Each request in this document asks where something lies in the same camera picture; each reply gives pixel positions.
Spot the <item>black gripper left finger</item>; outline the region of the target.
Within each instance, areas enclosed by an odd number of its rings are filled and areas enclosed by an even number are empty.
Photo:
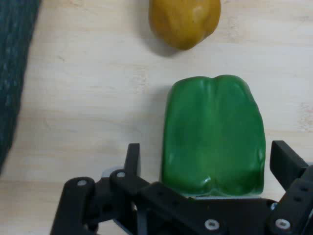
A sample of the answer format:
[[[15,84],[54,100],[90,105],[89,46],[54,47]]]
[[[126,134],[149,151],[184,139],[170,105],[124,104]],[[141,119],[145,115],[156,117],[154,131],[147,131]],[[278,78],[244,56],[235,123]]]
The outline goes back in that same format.
[[[112,220],[129,235],[225,235],[228,228],[195,201],[139,176],[140,145],[128,146],[123,168],[95,182],[67,181],[51,228],[53,235],[95,235]]]

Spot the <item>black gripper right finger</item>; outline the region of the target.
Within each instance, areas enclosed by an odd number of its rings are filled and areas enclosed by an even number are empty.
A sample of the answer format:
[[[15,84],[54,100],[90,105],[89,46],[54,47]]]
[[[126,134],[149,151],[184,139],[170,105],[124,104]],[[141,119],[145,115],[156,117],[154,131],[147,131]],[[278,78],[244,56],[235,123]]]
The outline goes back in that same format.
[[[267,219],[268,235],[313,233],[313,166],[286,142],[273,141],[270,170],[285,190]]]

